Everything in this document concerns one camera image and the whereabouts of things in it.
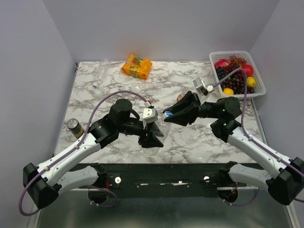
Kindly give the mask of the orange juice bottle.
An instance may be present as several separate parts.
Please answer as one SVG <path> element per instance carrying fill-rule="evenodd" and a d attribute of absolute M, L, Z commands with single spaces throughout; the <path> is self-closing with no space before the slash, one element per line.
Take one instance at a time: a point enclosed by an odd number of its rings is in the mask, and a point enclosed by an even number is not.
<path fill-rule="evenodd" d="M 185 94 L 183 94 L 183 93 L 179 94 L 177 99 L 176 99 L 177 102 L 180 101 L 184 96 L 185 96 Z"/>

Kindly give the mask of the blue white bottle cap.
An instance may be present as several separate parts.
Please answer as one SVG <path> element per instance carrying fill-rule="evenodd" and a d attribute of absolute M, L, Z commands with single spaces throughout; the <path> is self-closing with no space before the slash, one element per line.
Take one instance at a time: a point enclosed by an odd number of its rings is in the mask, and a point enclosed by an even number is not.
<path fill-rule="evenodd" d="M 172 112 L 170 112 L 170 111 L 165 111 L 164 112 L 164 118 L 168 118 L 168 117 L 171 117 L 171 116 L 173 116 Z"/>

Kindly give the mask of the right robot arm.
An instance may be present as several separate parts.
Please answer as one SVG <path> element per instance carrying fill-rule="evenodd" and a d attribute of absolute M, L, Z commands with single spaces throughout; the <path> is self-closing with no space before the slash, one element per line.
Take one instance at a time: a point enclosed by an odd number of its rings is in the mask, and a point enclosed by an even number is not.
<path fill-rule="evenodd" d="M 240 102 L 231 96 L 216 102 L 201 103 L 198 95 L 191 91 L 176 104 L 165 109 L 165 122 L 187 126 L 197 118 L 213 118 L 213 134 L 222 141 L 238 148 L 258 163 L 262 170 L 246 168 L 231 162 L 219 173 L 218 180 L 224 186 L 234 182 L 249 184 L 267 191 L 282 205 L 289 205 L 304 189 L 304 161 L 291 159 L 270 148 L 249 134 L 236 118 L 241 116 Z"/>

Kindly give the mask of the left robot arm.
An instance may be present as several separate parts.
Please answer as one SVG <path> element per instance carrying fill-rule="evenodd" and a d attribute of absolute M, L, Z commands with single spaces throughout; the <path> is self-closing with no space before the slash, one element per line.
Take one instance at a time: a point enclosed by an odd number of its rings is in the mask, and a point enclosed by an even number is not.
<path fill-rule="evenodd" d="M 134 110 L 132 103 L 119 99 L 102 119 L 93 122 L 75 143 L 49 160 L 23 168 L 23 194 L 29 194 L 38 209 L 53 203 L 60 194 L 78 187 L 102 187 L 106 171 L 97 163 L 84 169 L 71 171 L 84 158 L 103 149 L 118 139 L 119 134 L 138 136 L 142 148 L 161 148 L 163 143 L 152 131 L 158 119 L 156 109 L 145 102 L 143 116 Z"/>

